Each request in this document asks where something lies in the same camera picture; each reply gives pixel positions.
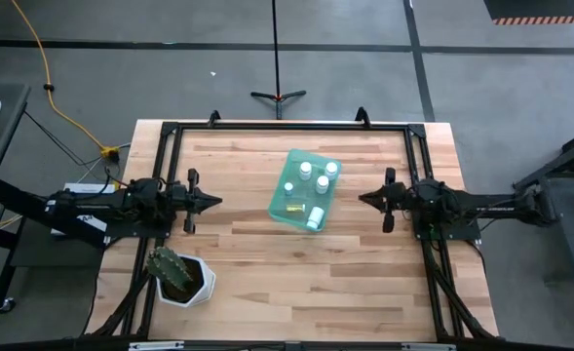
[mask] plant pot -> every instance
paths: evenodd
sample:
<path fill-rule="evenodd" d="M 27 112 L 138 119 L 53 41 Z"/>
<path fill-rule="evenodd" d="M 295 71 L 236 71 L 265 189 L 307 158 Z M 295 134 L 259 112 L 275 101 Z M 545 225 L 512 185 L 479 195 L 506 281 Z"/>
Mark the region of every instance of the plant pot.
<path fill-rule="evenodd" d="M 178 254 L 178 257 L 198 262 L 202 269 L 202 279 L 204 283 L 198 292 L 193 295 L 193 297 L 191 297 L 187 302 L 183 303 L 168 298 L 167 294 L 163 291 L 163 284 L 161 283 L 161 280 L 157 278 L 157 290 L 159 291 L 159 298 L 161 301 L 178 307 L 187 308 L 209 300 L 209 298 L 212 296 L 212 291 L 215 289 L 215 273 L 213 273 L 207 264 L 199 257 L 181 253 Z"/>

